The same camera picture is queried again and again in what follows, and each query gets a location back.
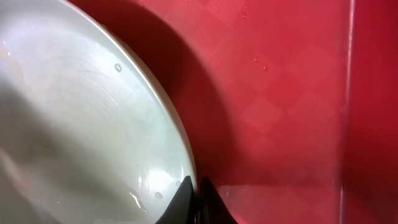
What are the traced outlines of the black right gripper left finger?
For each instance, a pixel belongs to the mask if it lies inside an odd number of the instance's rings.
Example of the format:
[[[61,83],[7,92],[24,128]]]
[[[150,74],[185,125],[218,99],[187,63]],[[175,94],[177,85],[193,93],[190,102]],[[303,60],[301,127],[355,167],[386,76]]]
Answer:
[[[195,224],[195,193],[190,176],[186,176],[155,224]]]

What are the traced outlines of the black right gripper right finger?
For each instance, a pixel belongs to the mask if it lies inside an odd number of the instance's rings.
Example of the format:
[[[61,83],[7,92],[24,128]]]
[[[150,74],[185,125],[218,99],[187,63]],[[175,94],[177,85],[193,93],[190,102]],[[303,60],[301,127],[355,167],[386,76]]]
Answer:
[[[201,180],[200,224],[238,224],[208,177]]]

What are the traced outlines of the light blue stained plate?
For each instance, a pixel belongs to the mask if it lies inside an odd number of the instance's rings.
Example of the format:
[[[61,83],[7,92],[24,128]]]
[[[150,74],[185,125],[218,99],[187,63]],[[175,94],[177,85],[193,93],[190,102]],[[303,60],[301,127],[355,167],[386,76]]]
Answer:
[[[146,64],[68,1],[1,2],[1,222],[156,223],[195,162]]]

